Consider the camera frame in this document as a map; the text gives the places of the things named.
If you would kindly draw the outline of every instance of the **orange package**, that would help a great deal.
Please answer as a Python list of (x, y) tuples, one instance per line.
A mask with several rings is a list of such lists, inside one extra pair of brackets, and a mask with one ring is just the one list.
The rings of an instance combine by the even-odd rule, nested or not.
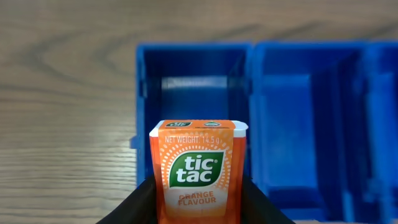
[(248, 126), (165, 120), (149, 133), (159, 224), (238, 224)]

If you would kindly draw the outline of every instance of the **blue storage box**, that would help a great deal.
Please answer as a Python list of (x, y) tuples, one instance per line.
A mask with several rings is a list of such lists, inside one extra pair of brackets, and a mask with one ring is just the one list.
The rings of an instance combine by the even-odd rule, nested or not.
[(372, 44), (366, 54), (370, 182), (365, 199), (376, 203), (380, 223), (398, 218), (398, 43)]
[(138, 185), (153, 174), (149, 131), (159, 121), (231, 119), (249, 124), (250, 57), (247, 43), (138, 47), (137, 136), (131, 139), (137, 149)]
[(256, 47), (261, 146), (251, 151), (252, 177), (293, 220), (354, 221), (361, 179), (347, 160), (366, 146), (363, 52), (362, 43)]

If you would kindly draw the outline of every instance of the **white sunburst pattern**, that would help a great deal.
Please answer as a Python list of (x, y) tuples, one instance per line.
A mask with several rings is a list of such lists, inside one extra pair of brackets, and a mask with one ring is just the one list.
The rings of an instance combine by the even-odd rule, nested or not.
[(162, 182), (164, 189), (169, 187), (169, 172), (171, 169), (171, 164), (181, 153), (187, 151), (197, 151), (197, 150), (225, 150), (224, 165), (221, 170), (220, 179), (212, 186), (217, 189), (228, 191), (229, 179), (231, 173), (231, 161), (232, 161), (232, 148), (233, 148), (233, 132), (228, 133), (228, 130), (222, 129), (209, 129), (203, 131), (197, 131), (195, 133), (188, 133), (184, 130), (162, 130), (163, 136), (165, 135), (186, 135), (186, 136), (206, 136), (219, 138), (219, 144), (210, 144), (199, 142), (198, 144), (180, 144), (180, 143), (168, 143), (163, 142), (164, 138), (160, 137), (159, 133), (159, 145), (162, 146), (159, 149), (161, 171), (162, 171)]

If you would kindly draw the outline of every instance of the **wooden table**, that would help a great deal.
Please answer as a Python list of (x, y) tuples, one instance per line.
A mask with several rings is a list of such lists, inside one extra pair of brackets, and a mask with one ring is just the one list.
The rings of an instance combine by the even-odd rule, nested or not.
[(95, 223), (136, 187), (134, 51), (398, 37), (398, 1), (0, 0), (0, 223)]

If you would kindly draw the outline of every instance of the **dotted pattern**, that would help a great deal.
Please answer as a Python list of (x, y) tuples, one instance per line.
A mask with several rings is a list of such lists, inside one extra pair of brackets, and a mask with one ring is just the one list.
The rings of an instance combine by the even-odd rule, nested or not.
[[(199, 143), (169, 143), (165, 142), (166, 136), (198, 136)], [(218, 144), (211, 144), (203, 142), (202, 137), (211, 139), (219, 138)], [(169, 175), (173, 161), (183, 152), (199, 151), (199, 150), (225, 150), (224, 166), (221, 170), (220, 179), (212, 185), (212, 187), (228, 191), (229, 178), (232, 164), (232, 150), (233, 150), (233, 129), (204, 129), (202, 131), (192, 132), (191, 130), (175, 130), (175, 129), (160, 129), (159, 130), (159, 153), (162, 170), (163, 188), (169, 188)]]

